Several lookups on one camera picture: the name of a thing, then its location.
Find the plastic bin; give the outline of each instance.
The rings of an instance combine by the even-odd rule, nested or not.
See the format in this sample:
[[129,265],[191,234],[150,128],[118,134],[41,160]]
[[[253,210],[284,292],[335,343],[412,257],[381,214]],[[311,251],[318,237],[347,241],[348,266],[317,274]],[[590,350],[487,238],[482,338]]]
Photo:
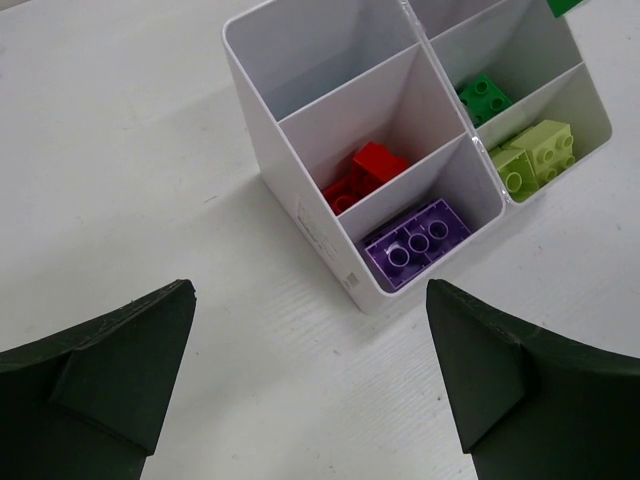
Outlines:
[[[265,182],[368,313],[548,188],[514,202],[488,150],[544,119],[571,125],[578,165],[611,137],[571,31],[545,0],[275,0],[229,21],[223,41]],[[475,129],[456,89],[481,74],[513,106]],[[371,141],[411,166],[336,216],[321,191]],[[439,199],[471,236],[389,291],[360,243]]]

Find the green block stud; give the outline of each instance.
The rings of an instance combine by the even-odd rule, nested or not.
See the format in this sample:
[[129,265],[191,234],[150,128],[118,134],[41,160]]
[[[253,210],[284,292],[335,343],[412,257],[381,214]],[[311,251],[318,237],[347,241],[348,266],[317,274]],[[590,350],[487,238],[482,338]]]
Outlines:
[[486,75],[479,77],[459,96],[476,128],[512,105],[511,100]]
[[563,16],[583,1],[584,0],[547,0],[551,7],[551,11],[556,18]]
[[527,152],[540,187],[576,163],[571,127],[553,120],[544,120],[503,148]]
[[516,202],[524,202],[540,189],[526,151],[496,149],[490,155],[504,186]]

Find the white wooden surface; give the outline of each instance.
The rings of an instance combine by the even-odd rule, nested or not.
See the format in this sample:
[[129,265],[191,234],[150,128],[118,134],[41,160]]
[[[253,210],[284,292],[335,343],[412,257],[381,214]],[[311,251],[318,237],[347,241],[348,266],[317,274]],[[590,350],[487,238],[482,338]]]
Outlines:
[[[145,479],[473,479],[415,296],[366,317],[258,176],[220,44],[256,0],[0,13],[0,350],[175,278],[196,322]],[[640,3],[570,15],[614,140],[447,278],[640,356]]]

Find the yellow-green block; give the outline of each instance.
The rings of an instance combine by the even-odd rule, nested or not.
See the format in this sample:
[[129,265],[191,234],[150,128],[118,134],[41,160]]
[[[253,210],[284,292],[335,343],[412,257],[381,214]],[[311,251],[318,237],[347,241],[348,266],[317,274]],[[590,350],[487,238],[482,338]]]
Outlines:
[[491,160],[509,195],[516,202],[524,202],[540,189],[525,150],[492,150]]
[[527,152],[541,187],[576,163],[571,126],[553,120],[542,121],[516,137],[507,148]]

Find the empty compartment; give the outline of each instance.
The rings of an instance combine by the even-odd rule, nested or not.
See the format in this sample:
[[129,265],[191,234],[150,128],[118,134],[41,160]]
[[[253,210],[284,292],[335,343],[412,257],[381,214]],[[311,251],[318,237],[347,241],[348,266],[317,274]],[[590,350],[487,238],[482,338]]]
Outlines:
[[276,121],[417,42],[389,0],[272,1],[224,39]]
[[[383,206],[387,199],[395,211]],[[500,217],[503,209],[494,175],[464,135],[339,220],[380,286],[394,292]]]
[[546,0],[505,0],[432,45],[456,90],[485,74],[513,103],[582,62]]
[[502,0],[409,0],[427,37],[434,38]]
[[385,145],[393,155],[414,165],[465,131],[420,45],[392,57],[280,125],[320,190],[346,178],[354,154],[369,142]]
[[[558,131],[562,145],[552,145],[551,152],[546,152],[548,165],[541,158],[530,158],[540,187],[575,168],[574,163],[605,144],[612,135],[611,123],[585,65],[561,75],[490,120],[478,129],[478,135],[485,147],[492,150],[511,144],[515,137],[543,120],[568,124],[571,138],[568,132]],[[572,155],[563,156],[569,148]]]

